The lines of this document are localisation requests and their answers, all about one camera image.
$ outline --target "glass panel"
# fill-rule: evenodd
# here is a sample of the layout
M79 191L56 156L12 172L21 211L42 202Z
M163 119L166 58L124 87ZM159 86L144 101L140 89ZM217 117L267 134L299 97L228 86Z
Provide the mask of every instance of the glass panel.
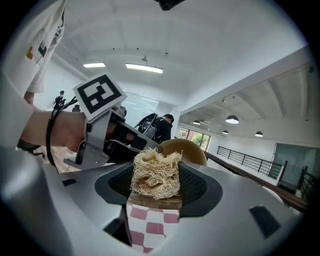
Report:
M194 142L198 146L201 145L202 133L190 130L187 140Z
M203 138L202 138L202 143L201 143L201 146L200 146L200 148L201 148L202 150L207 151L208 144L209 144L209 140L210 140L210 136L204 134L204 135L203 135Z
M158 100L130 92L125 93L127 98L122 106L126 109L125 122L134 127L145 116L154 113L158 107Z
M180 131L179 131L179 138L180 139L186 139L187 136L188 136L188 129L184 129L184 128L181 128Z

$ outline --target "black slot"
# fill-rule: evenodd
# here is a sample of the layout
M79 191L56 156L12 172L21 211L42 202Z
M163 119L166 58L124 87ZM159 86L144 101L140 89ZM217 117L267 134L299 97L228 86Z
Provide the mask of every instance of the black slot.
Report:
M249 211L263 234L264 239L270 237L280 228L281 225L279 222L264 205L254 206L250 208Z
M73 178L70 178L70 179L66 179L66 180L62 181L62 183L66 187L66 186L72 185L74 183L77 183L77 181Z
M111 221L104 229L104 232L113 236L115 239L132 246L132 238L129 230L126 205L122 205L119 218Z

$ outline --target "shredded food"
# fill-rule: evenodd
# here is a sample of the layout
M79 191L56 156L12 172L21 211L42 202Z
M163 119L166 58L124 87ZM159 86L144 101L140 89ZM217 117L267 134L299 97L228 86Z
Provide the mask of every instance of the shredded food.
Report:
M179 195L181 158L177 152L164 157L152 148L141 151L133 161L131 190L156 200Z

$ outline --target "black cable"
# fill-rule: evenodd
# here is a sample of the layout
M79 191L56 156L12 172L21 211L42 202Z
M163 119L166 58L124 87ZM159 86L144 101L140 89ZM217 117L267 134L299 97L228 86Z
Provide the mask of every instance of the black cable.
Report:
M55 168L57 168L57 167L56 167L54 158L51 153L51 132L54 127L55 121L56 121L58 115L62 112L62 110L75 104L76 102L78 102L78 100L76 99L76 97L73 97L73 99L71 101L69 101L66 105L62 105L58 109L54 109L51 113L51 118L48 120L48 125L46 127L46 134L45 134L46 154L47 154L47 157L48 157L50 164L52 166L54 166Z

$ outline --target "checkered paper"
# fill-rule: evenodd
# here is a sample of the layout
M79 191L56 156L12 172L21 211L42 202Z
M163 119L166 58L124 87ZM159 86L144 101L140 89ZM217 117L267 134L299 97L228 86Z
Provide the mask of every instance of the checkered paper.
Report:
M73 91L89 121L127 97L107 72L79 84Z
M148 253L172 234L179 218L178 210L154 209L127 203L126 211L132 248Z

